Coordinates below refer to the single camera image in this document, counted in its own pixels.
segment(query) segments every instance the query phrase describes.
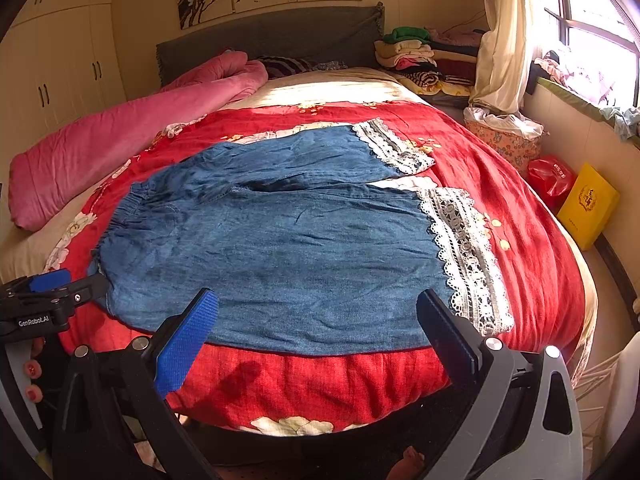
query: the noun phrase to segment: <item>pink blanket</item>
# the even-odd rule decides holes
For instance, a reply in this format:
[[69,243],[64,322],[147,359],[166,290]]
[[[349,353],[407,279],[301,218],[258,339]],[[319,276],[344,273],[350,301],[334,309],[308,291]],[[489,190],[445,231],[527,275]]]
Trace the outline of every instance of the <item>pink blanket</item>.
[[13,222],[37,231],[71,199],[149,146],[172,123],[187,123],[254,94],[268,76],[244,52],[203,63],[157,94],[90,115],[42,139],[11,161]]

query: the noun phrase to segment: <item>screw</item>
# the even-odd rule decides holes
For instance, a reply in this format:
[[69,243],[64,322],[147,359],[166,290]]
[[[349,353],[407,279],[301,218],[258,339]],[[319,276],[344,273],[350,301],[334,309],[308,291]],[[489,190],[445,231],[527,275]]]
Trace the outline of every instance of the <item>screw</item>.
[[490,337],[484,342],[484,344],[489,350],[494,350],[496,352],[502,348],[502,341],[495,337]]
[[549,357],[553,359],[558,359],[560,357],[560,351],[558,350],[557,346],[549,345],[545,348],[545,352]]
[[140,336],[137,337],[133,340],[133,342],[131,343],[131,346],[133,346],[134,350],[144,350],[146,347],[149,346],[149,339],[144,337],[144,336]]
[[76,357],[85,357],[89,353],[89,347],[87,345],[80,345],[74,351]]

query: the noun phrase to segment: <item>beige bed sheet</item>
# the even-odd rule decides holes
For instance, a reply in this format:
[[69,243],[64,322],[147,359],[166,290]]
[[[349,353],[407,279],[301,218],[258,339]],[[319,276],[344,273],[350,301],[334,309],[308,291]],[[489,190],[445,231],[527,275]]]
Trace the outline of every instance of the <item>beige bed sheet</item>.
[[[272,80],[251,97],[229,104],[224,109],[287,106],[300,103],[380,103],[396,100],[412,101],[429,106],[392,76],[370,68],[354,68],[334,72],[309,72]],[[0,248],[0,283],[19,276],[42,272],[49,255],[62,238],[66,228],[81,211],[97,186],[77,196],[40,231],[30,236],[15,227],[12,228],[9,238]],[[568,363],[574,380],[577,380],[586,366],[591,351],[598,297],[589,267],[580,250],[564,228],[560,224],[558,226],[574,252],[586,298],[582,336],[577,351]]]

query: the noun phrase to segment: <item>window frame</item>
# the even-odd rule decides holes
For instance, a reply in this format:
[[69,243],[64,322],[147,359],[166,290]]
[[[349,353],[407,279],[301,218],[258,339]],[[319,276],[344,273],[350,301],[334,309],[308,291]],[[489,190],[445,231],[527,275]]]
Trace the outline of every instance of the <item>window frame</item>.
[[[633,25],[633,21],[626,15],[626,12],[620,7],[616,0],[609,1],[616,8],[626,26],[629,27],[633,37],[635,37],[636,41],[640,43],[640,32]],[[588,32],[589,34],[599,36],[604,40],[610,41],[611,43],[616,44],[617,46],[620,46],[636,55],[636,87],[634,89],[633,102],[634,106],[640,106],[640,49],[638,49],[638,45],[633,41],[629,41],[627,38],[622,38],[621,36],[603,28],[590,25],[589,23],[580,22],[578,20],[573,20],[571,16],[571,0],[558,0],[558,8],[560,9],[559,14],[556,14],[547,7],[545,7],[545,11],[558,20],[558,38],[562,44],[569,46],[569,30],[571,28],[576,28],[578,30]]]

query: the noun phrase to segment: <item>window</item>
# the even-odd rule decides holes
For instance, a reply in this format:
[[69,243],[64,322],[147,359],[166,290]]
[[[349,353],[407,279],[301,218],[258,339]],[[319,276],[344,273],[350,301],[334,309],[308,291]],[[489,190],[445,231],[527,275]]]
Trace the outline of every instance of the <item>window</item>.
[[538,0],[545,13],[536,24],[546,52],[559,44],[567,54],[568,85],[599,106],[638,106],[640,34],[615,0]]

